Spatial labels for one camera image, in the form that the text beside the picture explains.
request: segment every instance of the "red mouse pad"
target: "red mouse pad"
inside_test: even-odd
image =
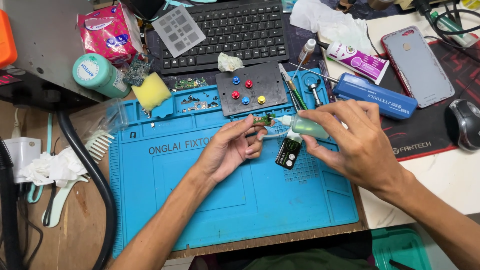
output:
[[[443,42],[434,41],[429,45],[455,88],[455,94],[426,108],[417,109],[409,119],[397,121],[380,118],[382,129],[390,139],[398,161],[457,148],[448,137],[444,120],[445,109],[455,99],[466,99],[480,108],[480,64]],[[479,48],[478,43],[472,47]],[[469,51],[480,58],[480,50]],[[391,65],[380,86],[405,94]]]

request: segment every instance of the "green storage bin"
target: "green storage bin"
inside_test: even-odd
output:
[[[372,252],[380,270],[398,270],[390,259],[415,270],[432,270],[420,236],[412,229],[390,227],[371,230]]]

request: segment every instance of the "blue silicone repair mat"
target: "blue silicone repair mat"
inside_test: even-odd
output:
[[[306,82],[314,83],[318,76],[307,71],[299,73],[295,84],[307,106],[314,108]],[[326,104],[323,82],[320,88],[320,99]],[[208,104],[219,103],[216,86],[174,92],[173,109],[166,104],[167,113],[152,112],[154,115],[167,114],[165,118],[147,119],[137,100],[125,102],[129,127],[119,132],[109,147],[110,186],[118,213],[114,258],[160,209],[213,134],[223,124],[248,115],[225,117],[220,105],[189,112],[187,108],[192,107],[193,102],[181,104],[189,95]],[[290,96],[286,104],[252,113],[265,115],[269,112],[277,116],[294,114]],[[269,128],[269,134],[287,128],[276,124]],[[275,164],[283,139],[284,136],[266,138],[259,158],[247,160],[215,187],[197,209],[173,250],[186,249],[187,245],[195,248],[358,221],[348,180],[309,155],[305,144],[292,170]],[[338,151],[332,140],[319,140],[319,143]]]

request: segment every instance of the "yellow knob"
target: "yellow knob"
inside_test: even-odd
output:
[[[264,97],[264,96],[259,96],[259,97],[257,98],[257,101],[258,101],[258,103],[260,103],[260,104],[264,104],[264,103],[265,103],[265,97]]]

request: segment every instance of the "white desk surface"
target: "white desk surface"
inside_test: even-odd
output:
[[[443,13],[445,9],[441,7],[433,11]],[[461,18],[464,29],[480,24],[480,19],[464,13],[461,13]],[[411,25],[416,25],[424,36],[437,37],[429,23],[423,17],[420,17],[418,12],[370,20],[367,21],[367,25],[370,38],[379,53],[384,52],[380,44],[381,37]],[[329,42],[325,38],[322,38],[322,41]],[[326,62],[328,72],[334,78],[339,77],[344,72],[353,74],[350,69],[337,62]],[[477,167],[480,166],[480,151],[467,153],[456,149],[402,161],[400,164],[414,173],[417,179],[429,190],[458,211],[463,214],[480,212],[480,176]],[[370,229],[414,222],[410,216],[391,204],[380,200],[370,191],[361,187],[359,189]]]

